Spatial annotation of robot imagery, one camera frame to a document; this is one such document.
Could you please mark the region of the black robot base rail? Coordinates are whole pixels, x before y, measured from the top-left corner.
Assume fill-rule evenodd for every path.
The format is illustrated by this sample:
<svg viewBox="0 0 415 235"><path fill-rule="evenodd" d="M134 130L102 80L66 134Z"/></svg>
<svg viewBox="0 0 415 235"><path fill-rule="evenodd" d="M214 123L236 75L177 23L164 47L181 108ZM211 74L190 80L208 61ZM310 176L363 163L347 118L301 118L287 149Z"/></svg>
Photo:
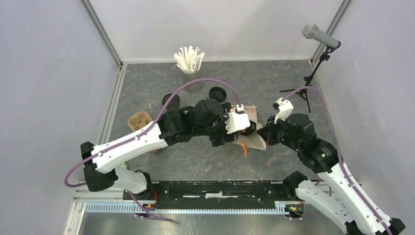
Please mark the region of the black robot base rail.
<svg viewBox="0 0 415 235"><path fill-rule="evenodd" d="M158 181L123 199L138 200L151 212L301 214L304 202L282 181Z"/></svg>

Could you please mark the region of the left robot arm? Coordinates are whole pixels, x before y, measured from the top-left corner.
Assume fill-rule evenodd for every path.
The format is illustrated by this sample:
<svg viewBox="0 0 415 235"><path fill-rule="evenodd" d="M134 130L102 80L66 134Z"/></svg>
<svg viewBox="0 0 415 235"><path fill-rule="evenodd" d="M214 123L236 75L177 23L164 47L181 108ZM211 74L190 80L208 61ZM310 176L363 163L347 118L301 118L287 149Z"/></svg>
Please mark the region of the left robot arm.
<svg viewBox="0 0 415 235"><path fill-rule="evenodd" d="M124 169L122 162L199 136L209 137L212 146L221 146L237 141L241 131L249 126L243 107L237 106L232 112L229 103L213 99L168 110L158 120L115 141L101 145L83 143L82 156L92 156L84 166L86 185L92 192L115 187L149 199L154 193L149 174Z"/></svg>

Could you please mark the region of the brown paper takeout bag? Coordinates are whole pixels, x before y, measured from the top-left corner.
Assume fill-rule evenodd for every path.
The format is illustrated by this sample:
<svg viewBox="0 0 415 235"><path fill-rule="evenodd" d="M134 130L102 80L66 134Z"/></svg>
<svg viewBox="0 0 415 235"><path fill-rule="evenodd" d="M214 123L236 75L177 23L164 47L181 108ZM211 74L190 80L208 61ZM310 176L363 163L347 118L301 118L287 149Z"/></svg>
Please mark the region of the brown paper takeout bag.
<svg viewBox="0 0 415 235"><path fill-rule="evenodd" d="M234 112L235 107L236 105L232 105L230 112ZM248 114L251 125L247 129L240 131L238 140L233 142L233 144L243 147L244 156L246 157L248 148L265 150L266 143L257 133L257 130L262 128L262 125L257 122L256 107L245 106L244 112Z"/></svg>

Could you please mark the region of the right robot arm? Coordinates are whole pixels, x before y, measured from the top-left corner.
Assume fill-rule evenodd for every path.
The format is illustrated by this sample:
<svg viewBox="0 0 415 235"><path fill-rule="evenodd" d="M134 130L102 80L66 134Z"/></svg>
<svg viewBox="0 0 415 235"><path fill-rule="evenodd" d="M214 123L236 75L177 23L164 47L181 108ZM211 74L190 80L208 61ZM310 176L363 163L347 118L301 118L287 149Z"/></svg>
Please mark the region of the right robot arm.
<svg viewBox="0 0 415 235"><path fill-rule="evenodd" d="M336 148L317 137L308 115L291 114L284 121L270 117L257 133L268 145L281 143L296 151L300 161L335 190L340 202L298 171L283 180L282 192L287 199L311 204L346 235L398 235L406 228L400 219L389 217L367 198L347 165L339 161Z"/></svg>

